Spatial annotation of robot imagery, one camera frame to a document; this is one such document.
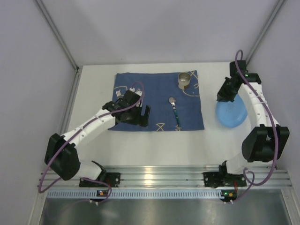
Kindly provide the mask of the blue plastic plate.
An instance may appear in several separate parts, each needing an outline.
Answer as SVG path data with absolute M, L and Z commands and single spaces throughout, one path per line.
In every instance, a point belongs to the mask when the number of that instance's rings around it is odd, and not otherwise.
M 245 104 L 238 94 L 233 102 L 217 102 L 215 113 L 218 121 L 227 128 L 241 125 L 248 116 Z

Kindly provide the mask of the spoon with green handle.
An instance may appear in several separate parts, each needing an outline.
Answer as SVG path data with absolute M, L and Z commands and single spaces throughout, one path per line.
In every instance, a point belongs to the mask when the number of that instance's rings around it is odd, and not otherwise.
M 181 130 L 180 119 L 179 119 L 179 115 L 178 115 L 178 112 L 177 112 L 177 109 L 176 109 L 176 105 L 175 105 L 176 99 L 174 97 L 169 97 L 168 101 L 172 105 L 178 129 Z

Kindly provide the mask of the blue cloth placemat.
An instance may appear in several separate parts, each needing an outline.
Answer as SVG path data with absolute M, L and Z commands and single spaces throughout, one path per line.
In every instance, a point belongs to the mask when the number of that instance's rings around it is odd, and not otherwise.
M 161 131 L 198 131 L 204 130 L 201 112 L 198 74 L 196 70 L 189 71 L 191 81 L 189 87 L 182 90 L 178 87 L 179 72 L 143 74 L 122 73 L 115 76 L 113 86 L 113 101 L 117 100 L 116 91 L 125 92 L 135 87 L 143 89 L 143 105 L 150 106 L 149 125 L 147 127 L 120 123 L 111 128 L 112 131 L 127 132 L 161 132 Z M 176 109 L 179 115 L 181 130 L 178 129 L 169 97 L 176 99 Z

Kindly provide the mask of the small metal cup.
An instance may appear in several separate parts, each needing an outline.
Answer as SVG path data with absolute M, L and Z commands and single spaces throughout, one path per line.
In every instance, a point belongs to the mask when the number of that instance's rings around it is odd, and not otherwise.
M 179 73 L 178 75 L 178 87 L 182 90 L 189 87 L 191 81 L 191 74 L 187 72 Z

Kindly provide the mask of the fork with green handle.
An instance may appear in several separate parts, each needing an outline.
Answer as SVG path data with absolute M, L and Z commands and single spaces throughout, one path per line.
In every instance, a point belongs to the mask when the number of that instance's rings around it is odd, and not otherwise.
M 116 91 L 116 97 L 117 99 L 122 98 L 124 95 L 122 94 L 121 90 Z

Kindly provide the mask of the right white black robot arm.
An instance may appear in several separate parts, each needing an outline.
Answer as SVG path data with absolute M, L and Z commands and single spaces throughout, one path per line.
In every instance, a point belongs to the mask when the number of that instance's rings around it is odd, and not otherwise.
M 215 113 L 227 128 L 235 128 L 248 118 L 250 133 L 242 141 L 240 152 L 223 166 L 230 174 L 241 174 L 254 164 L 268 163 L 272 174 L 290 131 L 272 115 L 263 95 L 262 81 L 257 73 L 248 72 L 246 61 L 232 61 L 229 69 L 230 76 L 217 93 Z

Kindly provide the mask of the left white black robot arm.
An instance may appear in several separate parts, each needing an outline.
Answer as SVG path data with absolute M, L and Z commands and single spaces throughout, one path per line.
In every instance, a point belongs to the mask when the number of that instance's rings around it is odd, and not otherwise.
M 105 174 L 102 165 L 95 161 L 84 162 L 79 152 L 84 146 L 104 131 L 119 123 L 146 127 L 150 115 L 150 106 L 142 113 L 144 93 L 131 88 L 117 101 L 106 103 L 91 119 L 79 127 L 49 138 L 45 163 L 63 180 L 74 177 L 100 180 Z

